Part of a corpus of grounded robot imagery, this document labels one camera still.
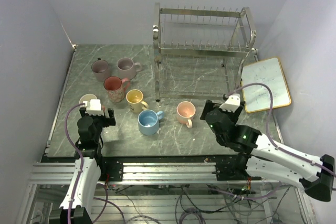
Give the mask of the salmon pink mug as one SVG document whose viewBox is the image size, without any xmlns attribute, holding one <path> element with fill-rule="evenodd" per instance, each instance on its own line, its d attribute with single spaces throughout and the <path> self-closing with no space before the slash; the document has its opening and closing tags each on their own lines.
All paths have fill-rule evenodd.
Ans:
<svg viewBox="0 0 336 224">
<path fill-rule="evenodd" d="M 91 99 L 98 99 L 97 98 L 97 96 L 96 95 L 94 95 L 94 94 L 85 94 L 85 95 L 83 95 L 81 98 L 80 98 L 80 100 L 79 100 L 79 103 L 81 104 L 81 107 L 84 107 L 83 105 L 84 105 L 84 101 L 90 101 Z"/>
</svg>

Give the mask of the orange white mug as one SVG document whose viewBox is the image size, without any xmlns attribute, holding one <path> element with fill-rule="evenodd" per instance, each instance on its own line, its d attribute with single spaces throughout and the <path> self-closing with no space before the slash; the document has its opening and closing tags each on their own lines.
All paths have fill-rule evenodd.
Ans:
<svg viewBox="0 0 336 224">
<path fill-rule="evenodd" d="M 196 113 L 196 107 L 189 101 L 180 102 L 176 108 L 177 120 L 189 129 L 193 127 L 192 119 Z"/>
</svg>

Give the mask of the red mug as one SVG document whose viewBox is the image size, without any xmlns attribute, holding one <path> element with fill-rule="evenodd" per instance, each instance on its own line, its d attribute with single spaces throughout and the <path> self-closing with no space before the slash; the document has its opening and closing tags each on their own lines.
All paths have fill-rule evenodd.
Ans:
<svg viewBox="0 0 336 224">
<path fill-rule="evenodd" d="M 130 79 L 120 79 L 116 76 L 108 77 L 103 83 L 103 87 L 108 92 L 108 96 L 112 102 L 121 102 L 125 98 L 126 89 L 130 85 Z"/>
</svg>

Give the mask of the cream yellow mug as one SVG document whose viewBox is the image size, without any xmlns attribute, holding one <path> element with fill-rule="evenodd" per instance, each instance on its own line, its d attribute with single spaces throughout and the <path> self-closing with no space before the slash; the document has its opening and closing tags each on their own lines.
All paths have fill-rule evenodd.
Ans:
<svg viewBox="0 0 336 224">
<path fill-rule="evenodd" d="M 144 96 L 142 91 L 138 89 L 130 90 L 126 94 L 125 98 L 128 102 L 130 110 L 134 113 L 140 113 L 143 110 L 149 109 L 149 105 L 143 100 Z"/>
</svg>

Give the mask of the blue mug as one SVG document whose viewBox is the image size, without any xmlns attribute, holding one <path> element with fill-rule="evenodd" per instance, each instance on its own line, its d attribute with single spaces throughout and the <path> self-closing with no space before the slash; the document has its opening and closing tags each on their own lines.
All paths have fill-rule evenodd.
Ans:
<svg viewBox="0 0 336 224">
<path fill-rule="evenodd" d="M 164 112 L 144 110 L 138 115 L 138 128 L 143 135 L 153 135 L 160 128 L 160 120 L 163 119 Z"/>
</svg>

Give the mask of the dark mauve mug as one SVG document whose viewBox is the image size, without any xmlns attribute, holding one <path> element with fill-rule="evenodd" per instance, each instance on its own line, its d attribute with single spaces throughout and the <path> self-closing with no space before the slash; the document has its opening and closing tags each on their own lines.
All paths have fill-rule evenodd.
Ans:
<svg viewBox="0 0 336 224">
<path fill-rule="evenodd" d="M 107 78 L 111 77 L 111 68 L 107 61 L 98 58 L 92 65 L 91 70 L 100 82 L 104 82 Z"/>
</svg>

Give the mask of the light purple mug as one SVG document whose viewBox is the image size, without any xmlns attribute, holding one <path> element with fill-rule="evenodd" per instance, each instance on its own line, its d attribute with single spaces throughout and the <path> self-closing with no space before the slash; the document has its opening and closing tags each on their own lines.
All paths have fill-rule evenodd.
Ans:
<svg viewBox="0 0 336 224">
<path fill-rule="evenodd" d="M 134 62 L 131 58 L 121 58 L 117 62 L 117 69 L 120 79 L 132 80 L 142 70 L 142 65 L 139 62 Z"/>
</svg>

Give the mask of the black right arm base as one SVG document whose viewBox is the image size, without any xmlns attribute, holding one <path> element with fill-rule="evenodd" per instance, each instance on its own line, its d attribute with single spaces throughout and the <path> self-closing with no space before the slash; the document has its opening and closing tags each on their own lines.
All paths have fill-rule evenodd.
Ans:
<svg viewBox="0 0 336 224">
<path fill-rule="evenodd" d="M 247 180 L 250 175 L 246 172 L 247 162 L 250 156 L 247 154 L 215 155 L 211 161 L 215 163 L 217 181 Z"/>
</svg>

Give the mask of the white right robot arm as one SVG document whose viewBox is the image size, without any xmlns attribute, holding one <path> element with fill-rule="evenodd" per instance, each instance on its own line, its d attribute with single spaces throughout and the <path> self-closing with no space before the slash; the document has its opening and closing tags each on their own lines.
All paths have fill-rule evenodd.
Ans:
<svg viewBox="0 0 336 224">
<path fill-rule="evenodd" d="M 236 179 L 246 176 L 274 179 L 304 190 L 311 198 L 330 202 L 335 178 L 335 159 L 324 154 L 314 156 L 275 143 L 266 134 L 237 123 L 243 104 L 205 102 L 200 119 L 204 120 L 216 141 L 237 152 L 231 167 Z"/>
</svg>

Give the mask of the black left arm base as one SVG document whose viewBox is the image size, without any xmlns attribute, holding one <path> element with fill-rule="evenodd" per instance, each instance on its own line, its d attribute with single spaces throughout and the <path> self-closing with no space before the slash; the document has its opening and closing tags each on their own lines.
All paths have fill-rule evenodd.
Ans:
<svg viewBox="0 0 336 224">
<path fill-rule="evenodd" d="M 103 157 L 98 161 L 101 169 L 99 181 L 121 182 L 123 179 L 123 163 L 117 157 Z"/>
</svg>

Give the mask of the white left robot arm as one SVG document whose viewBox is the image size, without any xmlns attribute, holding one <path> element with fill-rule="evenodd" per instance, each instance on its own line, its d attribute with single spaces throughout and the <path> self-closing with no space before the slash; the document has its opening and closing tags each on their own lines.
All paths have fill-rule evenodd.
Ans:
<svg viewBox="0 0 336 224">
<path fill-rule="evenodd" d="M 68 132 L 68 117 L 72 110 L 79 108 L 81 118 L 77 122 L 79 138 L 73 142 Z M 68 191 L 50 223 L 94 223 L 89 210 L 94 190 L 99 180 L 106 179 L 107 167 L 101 154 L 103 148 L 102 131 L 105 127 L 115 126 L 114 110 L 92 114 L 78 104 L 66 114 L 64 129 L 70 145 L 75 149 L 75 170 Z"/>
</svg>

